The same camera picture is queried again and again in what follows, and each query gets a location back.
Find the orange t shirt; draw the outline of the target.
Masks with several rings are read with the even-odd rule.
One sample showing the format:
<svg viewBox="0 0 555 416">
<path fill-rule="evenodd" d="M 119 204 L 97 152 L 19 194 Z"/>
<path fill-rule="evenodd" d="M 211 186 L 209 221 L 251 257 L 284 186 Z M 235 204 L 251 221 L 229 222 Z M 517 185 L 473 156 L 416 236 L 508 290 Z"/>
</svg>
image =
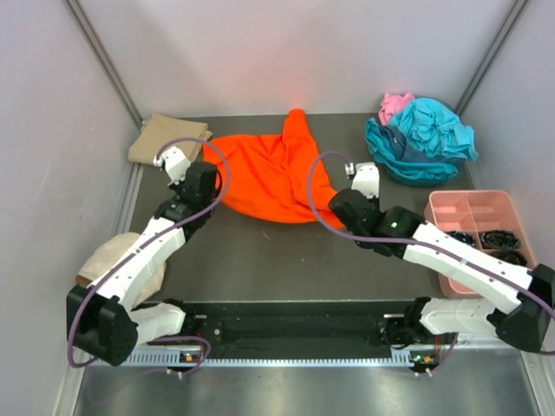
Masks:
<svg viewBox="0 0 555 416">
<path fill-rule="evenodd" d="M 328 207 L 335 196 L 321 161 L 306 113 L 293 109 L 279 134 L 234 134 L 203 146 L 203 160 L 213 163 L 229 186 L 223 203 L 249 217 L 282 224 L 315 223 L 309 200 L 322 218 L 339 229 Z"/>
</svg>

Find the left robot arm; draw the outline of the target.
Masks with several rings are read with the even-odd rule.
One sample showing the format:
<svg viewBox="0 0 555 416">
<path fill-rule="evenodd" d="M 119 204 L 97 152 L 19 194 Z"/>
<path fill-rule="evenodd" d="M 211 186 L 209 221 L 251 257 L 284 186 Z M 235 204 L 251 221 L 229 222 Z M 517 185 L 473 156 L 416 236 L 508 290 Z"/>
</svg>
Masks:
<svg viewBox="0 0 555 416">
<path fill-rule="evenodd" d="M 212 216 L 223 179 L 212 163 L 193 162 L 183 179 L 170 187 L 174 195 L 162 203 L 145 230 L 106 273 L 88 286 L 76 285 L 66 297 L 67 356 L 80 365 L 76 348 L 92 360 L 119 366 L 136 347 L 166 337 L 184 344 L 197 324 L 181 302 L 152 307 L 140 304 L 140 293 L 167 259 L 183 247 Z"/>
</svg>

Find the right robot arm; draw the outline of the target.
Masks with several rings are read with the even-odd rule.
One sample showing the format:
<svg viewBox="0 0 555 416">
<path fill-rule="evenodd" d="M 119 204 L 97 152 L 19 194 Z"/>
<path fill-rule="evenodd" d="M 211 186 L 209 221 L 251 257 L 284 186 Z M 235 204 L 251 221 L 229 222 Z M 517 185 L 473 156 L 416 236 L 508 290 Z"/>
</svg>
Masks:
<svg viewBox="0 0 555 416">
<path fill-rule="evenodd" d="M 421 299 L 404 322 L 407 337 L 423 343 L 444 333 L 493 335 L 511 347 L 547 355 L 554 318 L 554 270 L 507 263 L 464 244 L 400 206 L 381 211 L 378 198 L 341 190 L 329 208 L 359 246 L 419 264 L 479 294 L 477 299 Z"/>
</svg>

